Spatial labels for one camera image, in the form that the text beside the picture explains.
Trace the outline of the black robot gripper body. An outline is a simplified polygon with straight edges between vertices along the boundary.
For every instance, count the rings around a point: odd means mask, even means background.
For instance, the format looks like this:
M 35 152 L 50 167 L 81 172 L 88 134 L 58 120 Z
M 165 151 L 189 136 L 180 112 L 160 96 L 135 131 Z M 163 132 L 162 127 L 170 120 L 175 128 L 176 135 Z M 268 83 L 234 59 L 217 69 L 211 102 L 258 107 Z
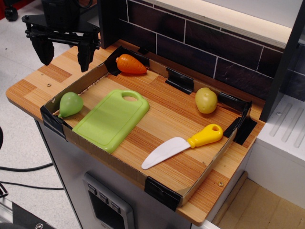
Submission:
M 89 44 L 93 50 L 99 49 L 100 28 L 82 18 L 95 0 L 42 0 L 43 14 L 25 15 L 26 34 L 33 34 L 52 42 L 79 45 Z

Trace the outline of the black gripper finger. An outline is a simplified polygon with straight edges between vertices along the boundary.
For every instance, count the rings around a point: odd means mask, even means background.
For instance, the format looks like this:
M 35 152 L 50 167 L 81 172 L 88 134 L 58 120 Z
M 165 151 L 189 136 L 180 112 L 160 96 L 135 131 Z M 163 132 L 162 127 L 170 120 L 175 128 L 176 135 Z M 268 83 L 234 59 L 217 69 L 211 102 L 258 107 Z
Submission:
M 30 40 L 40 61 L 44 65 L 49 65 L 54 57 L 53 43 L 46 37 L 31 36 Z
M 82 72 L 86 72 L 89 69 L 89 64 L 93 61 L 95 51 L 95 45 L 84 41 L 78 44 L 78 63 Z

